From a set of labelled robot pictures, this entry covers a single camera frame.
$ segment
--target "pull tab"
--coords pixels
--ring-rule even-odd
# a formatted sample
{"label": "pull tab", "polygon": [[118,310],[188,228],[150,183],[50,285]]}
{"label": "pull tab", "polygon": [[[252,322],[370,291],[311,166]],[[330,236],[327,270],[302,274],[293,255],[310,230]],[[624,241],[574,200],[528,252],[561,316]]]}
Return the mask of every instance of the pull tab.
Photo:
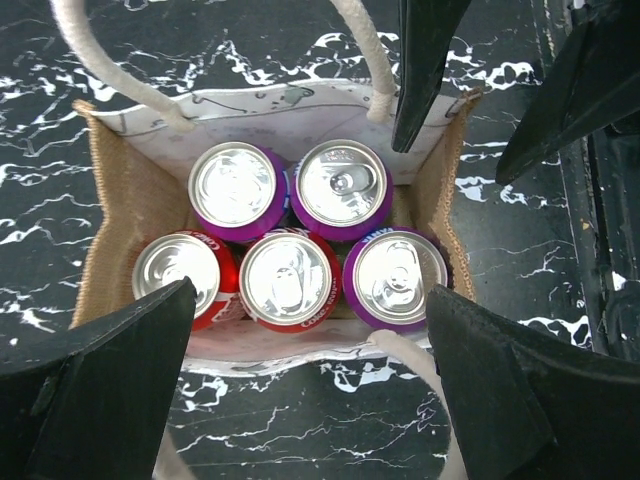
{"label": "pull tab", "polygon": [[303,288],[300,276],[295,268],[279,268],[274,275],[271,287],[273,303],[286,313],[300,310]]}
{"label": "pull tab", "polygon": [[342,165],[332,164],[331,166],[337,167],[337,172],[329,179],[329,186],[336,195],[366,193],[376,184],[376,172],[369,165],[345,163]]}
{"label": "pull tab", "polygon": [[413,245],[402,241],[389,246],[385,276],[375,282],[373,290],[373,298],[383,310],[403,315],[420,306],[424,284]]}
{"label": "pull tab", "polygon": [[283,262],[286,266],[278,268],[272,277],[272,303],[280,314],[296,315],[304,309],[307,300],[309,279],[305,269],[310,269],[309,257],[297,246],[287,253],[289,258]]}
{"label": "pull tab", "polygon": [[203,197],[223,197],[235,203],[254,204],[260,201],[261,185],[250,172],[235,165],[225,165],[208,172],[202,183]]}
{"label": "pull tab", "polygon": [[194,269],[193,265],[201,263],[199,251],[186,246],[178,253],[173,253],[173,247],[161,250],[165,255],[158,255],[154,262],[147,264],[145,278],[148,279],[153,289],[156,290],[165,285],[189,277],[196,289],[196,306],[199,306],[205,297],[203,286],[207,285],[208,275],[201,273],[202,269]]}

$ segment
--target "can lid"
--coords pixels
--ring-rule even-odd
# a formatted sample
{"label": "can lid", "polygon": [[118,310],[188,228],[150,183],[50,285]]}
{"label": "can lid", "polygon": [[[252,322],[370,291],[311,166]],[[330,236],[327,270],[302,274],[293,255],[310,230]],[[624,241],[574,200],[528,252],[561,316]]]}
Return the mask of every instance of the can lid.
{"label": "can lid", "polygon": [[147,245],[136,260],[132,276],[136,300],[189,277],[197,293],[196,317],[211,306],[220,289],[220,265],[215,254],[204,242],[183,233],[166,235]]}
{"label": "can lid", "polygon": [[447,284],[447,268],[437,248],[413,232],[389,232],[371,240],[355,264],[359,302],[376,318],[407,325],[425,315],[426,294]]}
{"label": "can lid", "polygon": [[331,290],[329,260],[320,247],[295,233],[259,240],[240,267],[240,295],[256,316],[296,325],[324,306]]}
{"label": "can lid", "polygon": [[357,225],[374,215],[388,187],[382,160],[352,140],[332,140],[311,150],[296,182],[307,213],[337,227]]}
{"label": "can lid", "polygon": [[213,225],[235,228],[259,218],[276,193],[269,157],[248,143],[228,142],[207,150],[189,174],[189,198]]}

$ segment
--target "marble countertop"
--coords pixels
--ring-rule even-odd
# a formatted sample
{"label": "marble countertop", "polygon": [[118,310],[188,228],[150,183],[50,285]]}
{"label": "marble countertop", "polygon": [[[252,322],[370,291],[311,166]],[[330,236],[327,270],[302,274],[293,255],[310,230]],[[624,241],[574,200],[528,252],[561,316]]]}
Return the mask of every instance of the marble countertop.
{"label": "marble countertop", "polygon": [[[365,1],[397,66],[395,0]],[[448,56],[445,93],[486,85],[469,122],[454,203],[478,303],[580,347],[591,342],[559,159],[512,186],[495,165],[556,52],[547,2],[473,2]],[[92,0],[117,62],[170,95],[366,66],[328,0]],[[70,323],[102,220],[76,98],[131,103],[91,76],[48,6],[0,6],[0,349]],[[184,373],[170,413],[198,478],[437,478],[448,425],[435,394],[388,359],[322,361],[268,377]]]}

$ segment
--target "aluminum can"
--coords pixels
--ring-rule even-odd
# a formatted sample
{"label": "aluminum can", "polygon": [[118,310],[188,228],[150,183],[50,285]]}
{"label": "aluminum can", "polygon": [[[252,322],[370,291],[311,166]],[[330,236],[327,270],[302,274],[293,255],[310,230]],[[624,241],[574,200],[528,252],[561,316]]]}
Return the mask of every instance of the aluminum can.
{"label": "aluminum can", "polygon": [[137,300],[185,276],[196,289],[193,331],[246,315],[233,253],[221,240],[193,230],[175,232],[147,245],[133,267],[133,296]]}
{"label": "aluminum can", "polygon": [[342,288],[340,262],[321,237],[280,228],[253,244],[240,267],[249,316],[281,333],[302,333],[331,315]]}
{"label": "aluminum can", "polygon": [[448,284],[444,258],[420,232],[383,228],[355,244],[344,263],[344,295],[354,313],[376,329],[426,326],[426,296]]}
{"label": "aluminum can", "polygon": [[191,169],[187,189],[202,227],[228,242],[261,237],[289,209],[283,159],[248,143],[222,143],[207,150]]}
{"label": "aluminum can", "polygon": [[370,148],[351,140],[318,145],[298,163],[291,206],[312,232],[333,241],[359,240],[391,211],[393,181]]}

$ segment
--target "black plastic piece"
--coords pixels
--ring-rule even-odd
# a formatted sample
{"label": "black plastic piece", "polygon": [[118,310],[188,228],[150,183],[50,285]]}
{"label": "black plastic piece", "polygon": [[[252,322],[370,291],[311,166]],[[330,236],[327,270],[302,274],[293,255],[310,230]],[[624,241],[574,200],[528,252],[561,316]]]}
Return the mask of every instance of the black plastic piece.
{"label": "black plastic piece", "polygon": [[588,17],[569,35],[511,137],[498,183],[513,182],[560,148],[640,110],[640,2],[607,2]]}
{"label": "black plastic piece", "polygon": [[442,86],[449,44],[471,0],[399,0],[400,98],[392,147],[409,151]]}
{"label": "black plastic piece", "polygon": [[640,283],[627,282],[611,294],[605,311],[609,350],[640,363]]}
{"label": "black plastic piece", "polygon": [[[593,197],[601,217],[601,269],[606,280],[602,325],[612,355],[640,362],[640,297],[628,298],[637,292],[633,284],[640,281],[640,135],[621,136],[608,128],[595,132],[590,146],[591,170],[597,176]],[[616,291],[622,282],[629,293]],[[631,304],[622,308],[620,302]]]}
{"label": "black plastic piece", "polygon": [[151,478],[194,298],[175,282],[0,357],[0,478]]}
{"label": "black plastic piece", "polygon": [[440,286],[427,318],[470,480],[640,472],[640,365],[573,347]]}
{"label": "black plastic piece", "polygon": [[640,111],[612,123],[611,129],[618,135],[640,135]]}

